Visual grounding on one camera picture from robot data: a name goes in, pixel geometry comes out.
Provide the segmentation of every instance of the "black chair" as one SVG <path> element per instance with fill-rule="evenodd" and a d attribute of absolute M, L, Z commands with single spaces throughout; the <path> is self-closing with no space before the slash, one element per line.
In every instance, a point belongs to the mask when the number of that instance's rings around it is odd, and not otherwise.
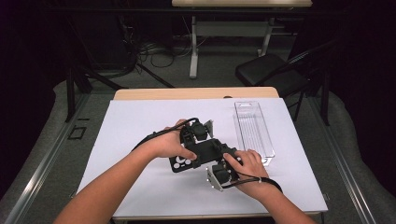
<path fill-rule="evenodd" d="M 275 54 L 266 54 L 235 68 L 236 77 L 247 87 L 267 86 L 276 88 L 279 97 L 286 98 L 300 93 L 293 120 L 296 121 L 304 94 L 318 92 L 323 80 L 323 71 L 328 62 L 326 52 L 335 40 L 309 49 L 286 62 Z"/>

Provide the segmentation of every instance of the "transparent box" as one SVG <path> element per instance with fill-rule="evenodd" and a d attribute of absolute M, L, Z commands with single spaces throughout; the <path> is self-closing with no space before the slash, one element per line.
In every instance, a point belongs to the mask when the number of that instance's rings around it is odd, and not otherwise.
<path fill-rule="evenodd" d="M 269 165 L 275 156 L 270 135 L 258 102 L 236 102 L 234 123 L 240 149 L 253 149 Z"/>

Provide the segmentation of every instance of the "gray carpet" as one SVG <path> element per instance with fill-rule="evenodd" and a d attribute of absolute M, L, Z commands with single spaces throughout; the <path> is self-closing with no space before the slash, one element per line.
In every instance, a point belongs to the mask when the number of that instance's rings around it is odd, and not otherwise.
<path fill-rule="evenodd" d="M 189 78 L 190 57 L 188 56 L 176 57 L 172 65 L 166 68 L 153 66 L 149 57 L 143 64 L 176 87 L 242 86 L 234 77 L 233 70 L 238 64 L 256 57 L 256 50 L 260 48 L 262 42 L 258 39 L 246 38 L 226 40 L 207 40 L 200 47 L 198 78 L 196 79 Z M 274 37 L 271 40 L 269 52 L 287 58 L 292 40 L 293 38 L 290 37 Z M 156 55 L 152 61 L 154 65 L 160 65 L 160 63 L 164 65 L 171 62 L 171 59 L 167 55 Z M 113 80 L 129 88 L 163 88 L 163 84 L 154 80 L 147 73 L 137 70 Z M 85 97 L 86 102 L 74 122 L 70 124 L 72 128 L 62 141 L 60 153 L 55 158 L 40 191 L 33 202 L 28 204 L 26 213 L 21 215 L 21 223 L 51 223 L 70 200 L 70 195 L 73 195 L 77 189 L 109 100 L 112 99 L 114 93 L 109 87 L 96 80 L 92 80 L 92 85 L 94 87 L 92 94 L 78 95 L 81 99 Z M 62 131 L 66 118 L 65 84 L 61 83 L 55 90 L 57 102 L 48 124 L 20 175 L 0 202 L 1 223 L 7 219 L 35 169 L 46 153 L 53 148 L 58 133 Z M 293 100 L 295 98 L 291 97 L 287 99 L 287 103 L 289 104 Z M 319 186 L 330 199 L 327 201 L 329 212 L 324 214 L 325 223 L 371 223 L 361 220 L 359 209 L 356 209 L 345 178 L 340 173 L 342 167 L 334 157 L 321 121 L 316 118 L 317 100 L 316 98 L 304 99 L 295 127 Z M 337 146 L 341 148 L 348 168 L 359 183 L 376 222 L 394 222 L 396 220 L 395 199 L 378 185 L 372 173 L 361 162 L 353 123 L 345 111 L 343 103 L 334 95 L 331 95 L 330 100 L 330 123 L 331 126 L 325 130 L 333 134 Z M 314 216 L 314 219 L 318 223 L 321 222 L 320 216 Z"/>

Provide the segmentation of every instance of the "hand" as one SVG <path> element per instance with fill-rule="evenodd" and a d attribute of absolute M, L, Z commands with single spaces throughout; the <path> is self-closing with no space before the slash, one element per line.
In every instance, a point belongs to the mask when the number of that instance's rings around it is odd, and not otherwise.
<path fill-rule="evenodd" d="M 176 125 L 185 121 L 184 119 L 180 119 Z M 180 144 L 180 130 L 172 131 L 169 133 L 165 133 L 158 137 L 155 137 L 143 145 L 147 145 L 149 148 L 153 148 L 155 150 L 155 156 L 161 158 L 170 158 L 175 156 L 181 156 L 188 160 L 195 160 L 197 156 L 195 153 L 187 150 Z"/>
<path fill-rule="evenodd" d="M 240 180 L 251 178 L 250 176 L 267 177 L 268 174 L 262 165 L 262 157 L 255 150 L 249 149 L 248 151 L 236 151 L 235 156 L 241 158 L 243 165 L 241 165 L 233 156 L 225 153 L 224 159 L 230 163 L 239 175 Z M 248 196 L 258 199 L 262 196 L 262 192 L 265 188 L 270 187 L 270 184 L 259 183 L 259 182 L 248 182 L 242 185 L 236 186 L 239 190 L 246 193 Z"/>

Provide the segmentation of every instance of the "forearm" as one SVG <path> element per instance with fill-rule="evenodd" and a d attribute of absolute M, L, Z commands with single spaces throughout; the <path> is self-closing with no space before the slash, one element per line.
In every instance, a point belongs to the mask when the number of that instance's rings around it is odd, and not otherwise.
<path fill-rule="evenodd" d="M 137 148 L 76 195 L 55 223 L 107 223 L 154 158 L 147 146 Z"/>
<path fill-rule="evenodd" d="M 267 186 L 258 201 L 268 210 L 277 224 L 315 223 L 308 215 L 294 205 L 282 192 L 273 186 Z"/>

